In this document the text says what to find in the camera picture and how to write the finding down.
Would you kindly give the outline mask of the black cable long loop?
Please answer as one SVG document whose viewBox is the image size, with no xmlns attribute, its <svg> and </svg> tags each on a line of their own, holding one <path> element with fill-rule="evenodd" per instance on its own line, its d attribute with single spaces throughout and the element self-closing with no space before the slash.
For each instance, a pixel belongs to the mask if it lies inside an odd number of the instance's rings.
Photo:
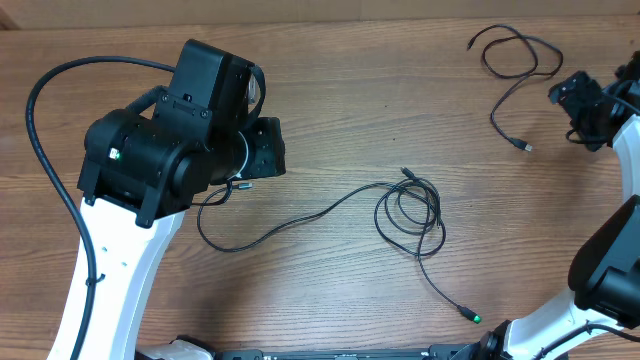
<svg viewBox="0 0 640 360">
<path fill-rule="evenodd" d="M 501 38 L 496 38 L 492 41 L 490 41 L 489 43 L 487 43 L 485 45 L 485 47 L 482 50 L 481 53 L 481 57 L 480 57 L 480 61 L 481 64 L 485 67 L 485 69 L 492 74 L 493 76 L 495 76 L 498 79 L 503 79 L 503 80 L 511 80 L 511 79 L 515 79 L 516 82 L 511 85 L 505 92 L 504 94 L 496 101 L 495 105 L 493 106 L 493 108 L 491 109 L 490 113 L 489 113 L 489 121 L 490 124 L 492 125 L 492 127 L 496 130 L 496 132 L 503 138 L 505 139 L 507 142 L 509 142 L 512 146 L 514 146 L 515 148 L 524 151 L 524 152 L 531 152 L 533 150 L 533 146 L 526 142 L 525 140 L 522 140 L 520 138 L 516 138 L 516 137 L 512 137 L 507 135 L 504 130 L 500 127 L 500 125 L 498 124 L 498 122 L 496 121 L 496 112 L 499 109 L 499 107 L 513 94 L 516 92 L 516 90 L 526 81 L 528 81 L 530 78 L 532 77 L 544 77 L 545 79 L 550 79 L 553 78 L 562 68 L 563 64 L 564 64 L 564 53 L 555 45 L 551 44 L 550 42 L 540 38 L 540 37 L 536 37 L 536 36 L 532 36 L 532 35 L 528 35 L 528 34 L 523 34 L 522 32 L 520 32 L 519 30 L 517 30 L 516 28 L 507 25 L 507 24 L 494 24 L 494 25 L 490 25 L 482 30 L 480 30 L 479 32 L 477 32 L 473 37 L 471 37 L 469 39 L 469 41 L 467 42 L 467 50 L 470 50 L 476 40 L 483 34 L 494 30 L 494 29 L 503 29 L 506 30 L 510 33 L 510 36 L 507 37 L 501 37 Z M 525 49 L 529 52 L 529 54 L 531 55 L 532 58 L 532 65 L 529 69 L 520 72 L 520 73 L 514 73 L 514 74 L 507 74 L 507 73 L 502 73 L 497 71 L 488 61 L 487 59 L 487 53 L 490 49 L 492 49 L 493 47 L 496 47 L 498 45 L 507 43 L 507 42 L 511 42 L 511 41 L 519 41 L 523 44 L 523 46 L 525 47 Z M 540 71 L 539 70 L 539 66 L 540 66 L 540 58 L 538 55 L 538 52 L 536 51 L 535 47 L 533 46 L 533 43 L 537 43 L 538 45 L 541 45 L 542 47 L 546 48 L 547 50 L 551 51 L 552 53 L 554 53 L 557 57 L 557 64 L 556 66 L 548 71 Z"/>
</svg>

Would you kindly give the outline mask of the black cable silver USB plug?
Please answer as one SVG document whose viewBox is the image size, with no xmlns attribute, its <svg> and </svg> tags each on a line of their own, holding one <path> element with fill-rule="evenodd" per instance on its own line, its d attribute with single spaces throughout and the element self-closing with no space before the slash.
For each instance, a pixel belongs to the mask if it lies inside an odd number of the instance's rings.
<svg viewBox="0 0 640 360">
<path fill-rule="evenodd" d="M 216 190 L 213 193 L 211 193 L 208 197 L 205 198 L 205 200 L 201 203 L 197 203 L 198 206 L 198 212 L 197 212 L 197 216 L 196 216 L 196 228 L 198 230 L 199 235 L 201 236 L 202 240 L 209 245 L 210 247 L 212 247 L 213 249 L 215 249 L 216 251 L 219 252 L 223 252 L 223 253 L 238 253 L 238 252 L 242 252 L 242 251 L 246 251 L 249 250 L 251 248 L 254 248 L 256 246 L 258 246 L 259 244 L 263 243 L 264 241 L 266 241 L 268 238 L 276 235 L 277 233 L 284 231 L 287 228 L 293 227 L 293 226 L 297 226 L 303 223 L 307 223 L 307 222 L 311 222 L 311 221 L 315 221 L 315 220 L 319 220 L 320 218 L 328 215 L 331 211 L 333 211 L 335 208 L 337 208 L 339 205 L 341 205 L 343 202 L 345 202 L 346 200 L 348 200 L 349 198 L 355 196 L 356 194 L 359 194 L 361 192 L 364 192 L 366 190 L 371 190 L 374 188 L 386 188 L 386 192 L 381 196 L 381 198 L 378 200 L 378 202 L 376 203 L 376 206 L 374 207 L 374 213 L 373 213 L 373 222 L 374 222 L 374 226 L 376 228 L 377 233 L 379 234 L 379 236 L 386 241 L 387 243 L 395 246 L 396 248 L 400 249 L 401 251 L 404 251 L 405 253 L 414 256 L 414 257 L 422 257 L 422 256 L 431 256 L 436 254 L 444 245 L 445 241 L 446 241 L 446 225 L 442 219 L 442 207 L 441 207 L 441 197 L 439 195 L 439 192 L 437 191 L 436 187 L 429 182 L 428 180 L 424 179 L 424 178 L 407 178 L 405 180 L 401 180 L 400 182 L 397 183 L 389 183 L 389 182 L 375 182 L 375 183 L 371 183 L 371 184 L 367 184 L 364 186 L 361 186 L 349 193 L 347 193 L 346 195 L 344 195 L 343 197 L 339 198 L 336 202 L 334 202 L 333 204 L 331 204 L 329 207 L 325 208 L 324 210 L 311 214 L 311 215 L 305 215 L 302 217 L 298 217 L 298 218 L 294 218 L 293 220 L 289 220 L 285 223 L 279 224 L 276 227 L 272 228 L 271 230 L 269 230 L 266 234 L 262 235 L 261 237 L 259 237 L 257 240 L 250 242 L 247 245 L 243 245 L 243 246 L 239 246 L 239 247 L 231 247 L 231 248 L 225 248 L 222 247 L 220 245 L 215 244 L 205 233 L 204 229 L 203 229 L 203 221 L 202 221 L 202 215 L 204 212 L 204 208 L 205 207 L 210 207 L 210 206 L 217 206 L 217 205 L 222 205 L 224 204 L 228 198 L 230 197 L 232 190 L 234 189 L 240 189 L 239 186 L 233 186 L 230 189 L 225 189 L 225 195 L 216 203 L 210 202 L 210 199 L 214 196 L 217 195 L 218 193 L 222 192 L 222 189 Z M 395 195 L 395 204 L 398 208 L 398 210 L 401 212 L 401 214 L 412 224 L 417 225 L 418 229 L 417 230 L 409 230 L 407 227 L 403 227 L 401 226 L 391 215 L 391 211 L 389 210 L 389 203 L 391 200 L 391 197 Z M 409 216 L 406 211 L 404 210 L 404 207 L 402 205 L 402 199 L 405 197 L 411 197 L 415 200 L 418 200 L 420 203 L 422 203 L 423 205 L 426 206 L 426 210 L 427 210 L 427 214 L 425 215 L 425 219 L 424 220 L 417 220 L 414 219 L 413 217 Z M 405 234 L 409 234 L 409 235 L 413 235 L 413 236 L 418 236 L 419 240 L 418 240 L 418 245 L 417 245 L 417 249 L 416 250 L 409 250 L 407 247 L 405 247 L 404 245 L 401 245 L 400 243 L 394 241 L 393 239 L 391 239 L 389 236 L 387 236 L 383 230 L 380 227 L 379 224 L 379 220 L 378 220 L 378 215 L 380 212 L 380 208 L 383 208 L 384 210 L 384 214 L 387 217 L 387 219 L 389 220 L 389 222 L 400 232 L 403 232 Z M 428 251 L 424 251 L 422 244 L 424 242 L 424 238 L 426 237 L 426 235 L 434 228 L 438 228 L 441 231 L 441 240 L 440 242 L 436 245 L 436 247 L 432 250 L 428 250 Z"/>
</svg>

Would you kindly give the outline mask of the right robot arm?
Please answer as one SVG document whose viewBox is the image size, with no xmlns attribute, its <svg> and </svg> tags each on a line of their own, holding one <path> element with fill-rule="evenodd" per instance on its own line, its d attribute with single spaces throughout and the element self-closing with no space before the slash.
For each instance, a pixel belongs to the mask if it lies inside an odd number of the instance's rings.
<svg viewBox="0 0 640 360">
<path fill-rule="evenodd" d="M 639 56 L 601 87 L 579 71 L 549 91 L 570 118 L 566 137 L 595 152 L 615 152 L 622 206 L 576 253 L 568 286 L 524 318 L 507 320 L 474 344 L 442 351 L 434 359 L 565 359 L 586 341 L 605 334 L 634 341 L 639 325 Z"/>
</svg>

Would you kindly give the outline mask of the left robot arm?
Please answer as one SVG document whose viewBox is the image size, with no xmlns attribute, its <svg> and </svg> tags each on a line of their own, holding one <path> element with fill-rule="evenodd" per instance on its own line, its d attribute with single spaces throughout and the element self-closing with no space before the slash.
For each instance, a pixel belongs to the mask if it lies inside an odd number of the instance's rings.
<svg viewBox="0 0 640 360">
<path fill-rule="evenodd" d="M 53 359 L 138 357 L 159 264 L 195 195 L 286 171 L 258 65 L 192 39 L 171 75 L 86 132 L 83 197 L 62 194 L 80 245 Z"/>
</svg>

